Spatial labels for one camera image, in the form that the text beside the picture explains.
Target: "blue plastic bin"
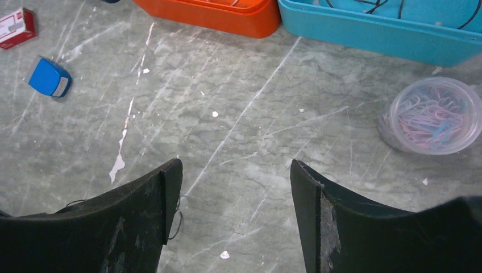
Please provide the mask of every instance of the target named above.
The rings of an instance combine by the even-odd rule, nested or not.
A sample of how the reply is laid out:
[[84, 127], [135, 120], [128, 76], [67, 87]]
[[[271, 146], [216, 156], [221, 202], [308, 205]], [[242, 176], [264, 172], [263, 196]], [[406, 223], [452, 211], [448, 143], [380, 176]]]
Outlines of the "blue plastic bin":
[[[421, 18], [420, 12], [410, 12], [410, 6], [404, 8], [406, 15], [398, 19], [397, 6], [385, 9], [382, 6], [377, 9], [377, 15], [363, 13], [363, 7], [356, 7], [360, 3], [354, 0], [343, 1], [354, 3], [343, 7], [344, 10], [320, 6], [326, 5], [325, 0], [319, 0], [320, 5], [307, 1], [278, 0], [283, 25], [294, 35], [444, 67], [460, 64], [482, 52], [482, 10], [463, 30], [456, 29], [457, 23], [463, 23], [461, 18], [467, 20], [473, 14], [477, 0], [472, 1], [470, 9], [467, 6], [466, 12], [461, 12], [459, 8], [455, 12], [457, 16], [445, 17], [442, 26], [438, 26], [438, 22], [410, 21], [417, 20], [417, 16]], [[445, 1], [448, 2], [440, 0], [438, 3], [443, 5]], [[335, 7], [337, 2], [331, 0]]]

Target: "white paint stain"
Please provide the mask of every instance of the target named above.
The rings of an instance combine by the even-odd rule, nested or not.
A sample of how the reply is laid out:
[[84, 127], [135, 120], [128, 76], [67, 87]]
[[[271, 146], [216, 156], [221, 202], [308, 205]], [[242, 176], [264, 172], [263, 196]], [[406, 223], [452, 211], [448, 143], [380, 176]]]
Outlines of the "white paint stain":
[[229, 259], [229, 253], [225, 250], [223, 252], [221, 252], [221, 255], [220, 255], [221, 259]]
[[153, 27], [154, 27], [154, 22], [152, 22], [151, 27], [149, 28], [149, 35], [147, 35], [146, 45], [149, 45], [149, 40], [151, 40], [151, 33], [152, 33]]
[[132, 98], [131, 103], [129, 104], [127, 118], [126, 118], [126, 121], [124, 122], [124, 130], [122, 130], [122, 138], [119, 140], [119, 152], [117, 154], [117, 158], [115, 159], [114, 166], [112, 167], [112, 170], [109, 172], [111, 184], [114, 183], [115, 175], [117, 174], [117, 172], [126, 166], [126, 163], [124, 162], [124, 160], [122, 160], [121, 150], [122, 150], [122, 145], [124, 144], [124, 139], [126, 138], [126, 135], [127, 135], [127, 125], [129, 124], [129, 116], [131, 115], [133, 103], [134, 103], [134, 97]]
[[432, 75], [435, 75], [437, 73], [439, 73], [440, 71], [442, 71], [442, 67], [439, 67], [438, 65], [435, 67], [435, 70], [432, 72]]

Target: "plastic lid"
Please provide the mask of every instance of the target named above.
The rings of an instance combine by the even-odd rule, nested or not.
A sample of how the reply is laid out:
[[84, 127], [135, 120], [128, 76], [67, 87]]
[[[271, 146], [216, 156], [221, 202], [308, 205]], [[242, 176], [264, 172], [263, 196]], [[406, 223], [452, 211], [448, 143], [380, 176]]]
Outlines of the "plastic lid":
[[[454, 112], [444, 111], [439, 104]], [[437, 117], [435, 123], [425, 115], [427, 109]], [[410, 151], [426, 155], [453, 154], [465, 149], [480, 135], [482, 101], [461, 81], [447, 77], [426, 78], [398, 94], [390, 107], [390, 123], [395, 137]]]

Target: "black wire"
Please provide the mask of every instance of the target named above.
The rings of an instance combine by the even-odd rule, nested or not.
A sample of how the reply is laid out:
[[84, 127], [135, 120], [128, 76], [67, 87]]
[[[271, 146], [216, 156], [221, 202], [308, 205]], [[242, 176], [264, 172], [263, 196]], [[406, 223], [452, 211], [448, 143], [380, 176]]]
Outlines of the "black wire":
[[74, 204], [74, 203], [83, 202], [83, 201], [86, 201], [86, 200], [87, 200], [87, 199], [80, 199], [80, 200], [72, 201], [72, 202], [66, 204], [65, 207], [68, 207], [68, 206], [70, 206], [70, 205], [72, 205], [72, 204]]
[[461, 30], [462, 28], [464, 28], [466, 25], [468, 25], [475, 18], [475, 16], [479, 13], [480, 6], [482, 6], [482, 0], [479, 0], [479, 4], [477, 4], [477, 8], [475, 8], [475, 11], [473, 12], [472, 16], [469, 18], [469, 20], [467, 20], [467, 22], [465, 22], [463, 25], [458, 27], [457, 28], [458, 30]]
[[379, 7], [383, 6], [388, 2], [388, 0], [385, 0], [384, 2], [380, 3], [381, 0], [377, 0], [377, 2], [370, 2], [370, 1], [365, 1], [365, 0], [355, 0], [360, 3], [365, 3], [365, 4], [370, 4], [370, 5], [375, 5], [375, 7], [371, 8], [370, 10], [366, 11], [366, 14], [373, 14], [373, 12], [378, 9]]
[[184, 219], [184, 216], [182, 215], [182, 212], [179, 210], [180, 206], [181, 206], [181, 196], [177, 200], [176, 211], [174, 212], [174, 214], [176, 214], [176, 212], [179, 212], [179, 225], [177, 226], [176, 233], [174, 233], [174, 235], [172, 237], [168, 238], [168, 240], [174, 239], [177, 236], [177, 233], [179, 233], [179, 230], [181, 229], [181, 224], [182, 224], [182, 221]]
[[402, 19], [402, 11], [404, 10], [404, 3], [405, 3], [405, 0], [402, 0], [402, 2], [400, 3], [400, 8], [398, 9], [398, 18], [399, 19]]
[[372, 14], [376, 9], [378, 9], [379, 7], [383, 6], [384, 4], [386, 4], [388, 2], [388, 0], [385, 0], [385, 2], [382, 2], [380, 4], [380, 1], [377, 1], [376, 3], [376, 6], [374, 8], [372, 8], [371, 10], [367, 11], [368, 14]]

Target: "orange plastic bin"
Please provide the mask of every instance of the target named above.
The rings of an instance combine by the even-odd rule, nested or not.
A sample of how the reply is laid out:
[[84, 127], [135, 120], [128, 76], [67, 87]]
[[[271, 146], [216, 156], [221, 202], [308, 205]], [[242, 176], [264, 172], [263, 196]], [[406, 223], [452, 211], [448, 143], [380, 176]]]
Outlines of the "orange plastic bin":
[[149, 15], [252, 38], [273, 34], [281, 22], [276, 0], [133, 0]]

